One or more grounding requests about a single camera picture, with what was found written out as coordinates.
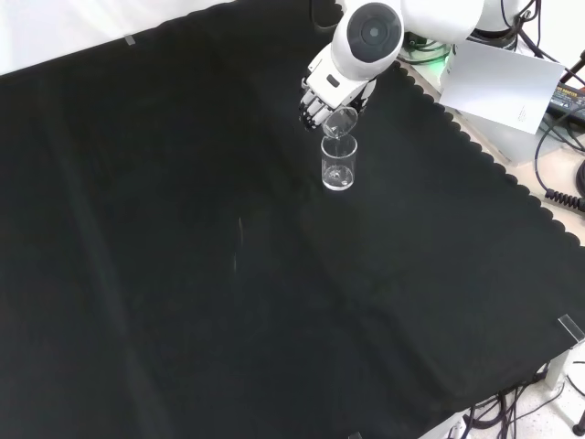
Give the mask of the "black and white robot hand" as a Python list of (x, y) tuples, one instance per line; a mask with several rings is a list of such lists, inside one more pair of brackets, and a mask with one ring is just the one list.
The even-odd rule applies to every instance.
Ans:
[(333, 62), (332, 45), (325, 46), (309, 64), (302, 79), (299, 109), (305, 128), (313, 131), (339, 109), (352, 108), (361, 114), (377, 85), (377, 79), (350, 80)]

